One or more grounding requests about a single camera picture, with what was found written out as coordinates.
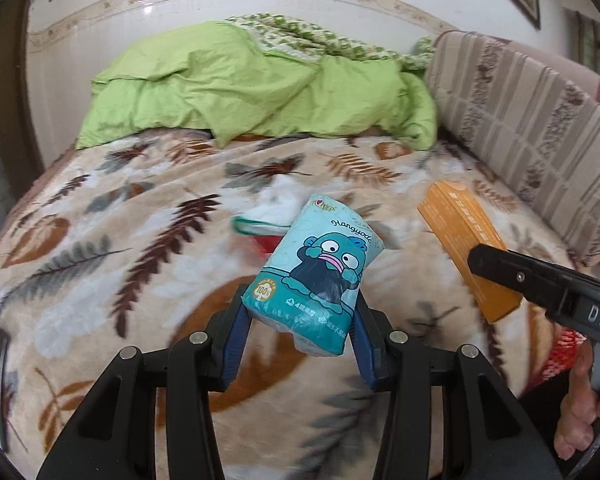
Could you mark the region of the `person right hand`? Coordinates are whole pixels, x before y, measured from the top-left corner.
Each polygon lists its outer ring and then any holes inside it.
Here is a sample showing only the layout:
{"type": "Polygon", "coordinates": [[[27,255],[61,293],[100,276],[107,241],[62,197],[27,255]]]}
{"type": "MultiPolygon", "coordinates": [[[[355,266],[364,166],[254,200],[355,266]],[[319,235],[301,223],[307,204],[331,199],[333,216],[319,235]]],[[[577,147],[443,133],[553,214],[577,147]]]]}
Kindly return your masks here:
{"type": "Polygon", "coordinates": [[[577,451],[586,451],[594,440],[593,422],[600,418],[600,398],[590,382],[592,365],[593,347],[586,340],[578,349],[569,373],[568,393],[560,404],[554,448],[562,460],[569,460],[577,451]]]}

